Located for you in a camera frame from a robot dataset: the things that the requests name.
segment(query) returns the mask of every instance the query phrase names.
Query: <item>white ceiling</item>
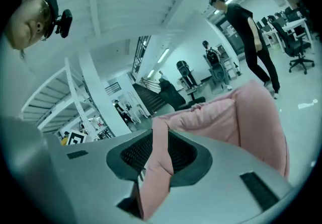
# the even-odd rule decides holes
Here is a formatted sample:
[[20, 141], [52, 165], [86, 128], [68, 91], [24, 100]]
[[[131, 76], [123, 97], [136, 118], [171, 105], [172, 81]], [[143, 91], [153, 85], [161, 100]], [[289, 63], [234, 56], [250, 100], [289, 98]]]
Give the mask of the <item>white ceiling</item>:
[[[142, 35], [136, 35], [136, 29], [139, 32], [157, 26], [178, 28], [195, 10], [204, 13], [208, 9], [208, 0], [58, 0], [58, 4], [60, 13], [64, 9], [72, 12], [69, 36], [62, 39], [53, 34], [47, 41], [26, 50], [27, 64], [42, 81], [63, 66], [65, 57], [69, 57], [78, 70], [76, 52], [81, 42], [88, 39], [94, 44], [95, 39], [101, 41], [99, 48], [92, 50], [99, 73], [112, 74], [129, 69], [135, 53], [134, 40]], [[121, 41], [109, 44], [110, 41], [105, 39], [111, 33], [131, 28], [131, 35], [120, 38]], [[172, 38], [171, 35], [165, 36], [165, 46]], [[127, 39], [131, 41], [130, 53]]]

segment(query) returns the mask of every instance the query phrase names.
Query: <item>shoe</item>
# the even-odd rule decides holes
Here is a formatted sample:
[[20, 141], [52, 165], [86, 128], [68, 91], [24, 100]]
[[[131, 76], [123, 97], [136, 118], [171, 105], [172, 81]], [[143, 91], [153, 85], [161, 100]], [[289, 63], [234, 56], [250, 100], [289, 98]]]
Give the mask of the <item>shoe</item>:
[[279, 93], [274, 93], [274, 99], [277, 100], [279, 98]]
[[264, 82], [264, 87], [267, 88], [268, 85], [270, 85], [272, 81], [269, 79], [268, 81]]

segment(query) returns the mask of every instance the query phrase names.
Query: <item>white sneaker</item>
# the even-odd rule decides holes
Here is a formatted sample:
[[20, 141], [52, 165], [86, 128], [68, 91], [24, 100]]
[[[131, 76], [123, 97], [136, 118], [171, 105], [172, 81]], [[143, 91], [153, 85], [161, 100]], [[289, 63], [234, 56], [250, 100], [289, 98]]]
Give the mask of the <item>white sneaker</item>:
[[264, 82], [264, 87], [266, 87], [266, 88], [267, 88], [267, 86], [268, 86], [268, 85], [270, 85], [271, 83], [272, 83], [272, 81], [269, 79], [269, 81]]

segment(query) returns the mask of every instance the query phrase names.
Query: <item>black pants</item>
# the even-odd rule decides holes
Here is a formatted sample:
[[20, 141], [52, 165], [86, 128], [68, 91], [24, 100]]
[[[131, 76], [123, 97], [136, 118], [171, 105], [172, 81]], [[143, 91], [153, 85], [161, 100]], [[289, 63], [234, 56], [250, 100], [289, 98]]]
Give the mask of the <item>black pants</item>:
[[125, 119], [127, 119], [128, 121], [130, 121], [131, 123], [133, 123], [132, 119], [130, 118], [130, 116], [126, 113], [121, 113], [120, 114], [121, 117], [123, 118], [123, 120], [125, 121]]
[[[197, 83], [196, 83], [196, 80], [193, 78], [193, 76], [192, 76], [190, 71], [189, 71], [188, 77], [190, 78], [190, 80], [191, 80], [193, 85], [198, 86]], [[186, 80], [188, 86], [191, 88], [192, 84], [191, 84], [190, 80], [188, 79], [188, 77], [183, 77], [183, 78]]]
[[[261, 38], [262, 42], [262, 49], [258, 52], [256, 52], [254, 40], [249, 41], [246, 45], [245, 43], [245, 57], [248, 67], [251, 71], [257, 77], [262, 80], [263, 82], [267, 82], [271, 79], [272, 86], [275, 92], [278, 92], [280, 89], [280, 83], [278, 82], [278, 76], [275, 69], [275, 66], [270, 58], [269, 51], [267, 49], [267, 46], [265, 44], [265, 41], [263, 38]], [[257, 64], [257, 56], [261, 59], [264, 66], [266, 67], [268, 74], [270, 77], [266, 74], [266, 72]]]

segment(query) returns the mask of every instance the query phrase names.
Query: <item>gray floor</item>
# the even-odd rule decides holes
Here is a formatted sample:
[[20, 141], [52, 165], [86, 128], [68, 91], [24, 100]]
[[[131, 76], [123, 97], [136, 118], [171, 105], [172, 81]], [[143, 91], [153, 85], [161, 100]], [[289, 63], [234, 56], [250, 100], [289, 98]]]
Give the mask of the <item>gray floor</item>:
[[[314, 52], [312, 49], [306, 51], [306, 58], [315, 61], [315, 67], [307, 65], [307, 75], [304, 75], [302, 66], [295, 67], [292, 73], [288, 72], [290, 58], [283, 53], [279, 45], [270, 48], [272, 61], [276, 67], [281, 84], [280, 98], [276, 100], [276, 107], [279, 111], [284, 133], [290, 151], [290, 176], [289, 182], [299, 185], [305, 181], [306, 175], [311, 170], [311, 164], [317, 158], [321, 148], [321, 103], [322, 103], [322, 46], [314, 41]], [[247, 67], [246, 61], [240, 62], [242, 76], [231, 81], [236, 88], [255, 79], [262, 83]], [[204, 96], [211, 100], [219, 95], [220, 87], [213, 87], [211, 81], [198, 88], [195, 97]], [[190, 96], [182, 94], [185, 99], [191, 100]], [[157, 115], [164, 115], [173, 112], [170, 105], [165, 105], [157, 112]], [[137, 129], [151, 128], [151, 120], [144, 119]]]

